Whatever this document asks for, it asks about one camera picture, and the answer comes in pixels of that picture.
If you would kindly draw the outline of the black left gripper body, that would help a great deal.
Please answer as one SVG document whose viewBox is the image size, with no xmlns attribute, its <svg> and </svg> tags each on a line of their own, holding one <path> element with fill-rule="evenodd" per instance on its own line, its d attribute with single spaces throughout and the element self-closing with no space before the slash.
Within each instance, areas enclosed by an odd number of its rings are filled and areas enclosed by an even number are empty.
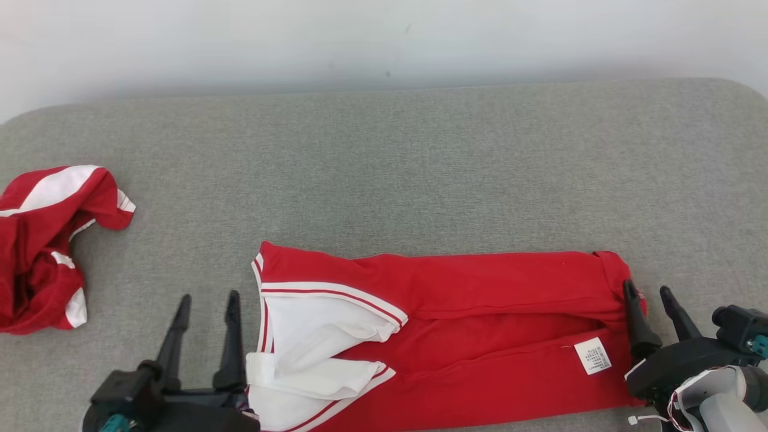
<svg viewBox="0 0 768 432">
<path fill-rule="evenodd" d="M 161 407 L 149 424 L 134 420 L 130 432 L 260 432 L 260 421 L 242 407 L 246 386 L 161 390 Z"/>
</svg>

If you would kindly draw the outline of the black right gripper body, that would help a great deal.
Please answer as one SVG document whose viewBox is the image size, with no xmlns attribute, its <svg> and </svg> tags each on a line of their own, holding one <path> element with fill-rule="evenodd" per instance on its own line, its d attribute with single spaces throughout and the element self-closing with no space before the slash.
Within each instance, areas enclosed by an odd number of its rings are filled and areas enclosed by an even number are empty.
<svg viewBox="0 0 768 432">
<path fill-rule="evenodd" d="M 759 366 L 762 358 L 710 337 L 694 337 L 668 346 L 659 341 L 630 340 L 634 369 L 626 376 L 632 397 L 666 410 L 672 392 L 683 381 L 714 367 Z"/>
</svg>

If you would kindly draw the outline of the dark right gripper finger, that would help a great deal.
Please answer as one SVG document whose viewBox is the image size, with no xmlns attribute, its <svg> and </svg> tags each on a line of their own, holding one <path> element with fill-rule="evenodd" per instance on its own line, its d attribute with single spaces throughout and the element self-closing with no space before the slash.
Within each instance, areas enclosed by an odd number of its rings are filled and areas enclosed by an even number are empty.
<svg viewBox="0 0 768 432">
<path fill-rule="evenodd" d="M 665 314 L 672 320 L 678 341 L 688 341 L 702 337 L 699 328 L 689 317 L 688 312 L 680 305 L 672 290 L 667 286 L 660 288 L 660 298 Z"/>
<path fill-rule="evenodd" d="M 640 362 L 658 351 L 662 341 L 647 322 L 645 298 L 632 279 L 623 282 L 623 300 L 631 358 L 633 362 Z"/>
</svg>

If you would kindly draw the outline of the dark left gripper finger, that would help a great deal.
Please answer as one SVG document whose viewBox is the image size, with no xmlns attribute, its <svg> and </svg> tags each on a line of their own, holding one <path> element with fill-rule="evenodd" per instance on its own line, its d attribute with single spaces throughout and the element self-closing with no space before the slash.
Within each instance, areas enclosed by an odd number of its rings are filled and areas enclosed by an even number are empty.
<svg viewBox="0 0 768 432">
<path fill-rule="evenodd" d="M 187 293 L 181 298 L 175 316 L 171 320 L 166 336 L 159 351 L 156 362 L 161 367 L 161 383 L 164 392 L 179 392 L 180 356 L 183 336 L 190 321 L 191 296 Z"/>
<path fill-rule="evenodd" d="M 213 386 L 217 391 L 243 391 L 247 384 L 246 356 L 242 346 L 241 296 L 236 290 L 231 290 L 228 295 L 224 322 L 227 333 Z"/>
</svg>

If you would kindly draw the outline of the red shorts with white stripes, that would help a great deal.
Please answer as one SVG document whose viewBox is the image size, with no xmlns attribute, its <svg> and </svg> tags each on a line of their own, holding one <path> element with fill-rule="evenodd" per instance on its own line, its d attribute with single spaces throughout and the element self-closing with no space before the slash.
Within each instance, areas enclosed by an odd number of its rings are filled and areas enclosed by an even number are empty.
<svg viewBox="0 0 768 432">
<path fill-rule="evenodd" d="M 85 279 L 71 241 L 91 225 L 126 229 L 135 204 L 98 165 L 33 170 L 0 194 L 0 334 L 87 322 Z"/>
</svg>

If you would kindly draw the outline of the red jersey with white sleeves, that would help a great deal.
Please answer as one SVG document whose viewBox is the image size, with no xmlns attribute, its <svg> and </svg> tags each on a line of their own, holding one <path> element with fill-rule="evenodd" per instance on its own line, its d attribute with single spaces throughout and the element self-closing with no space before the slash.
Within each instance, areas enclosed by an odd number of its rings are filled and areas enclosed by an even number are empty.
<svg viewBox="0 0 768 432">
<path fill-rule="evenodd" d="M 262 243 L 264 432 L 405 432 L 636 405 L 614 252 L 348 259 Z"/>
</svg>

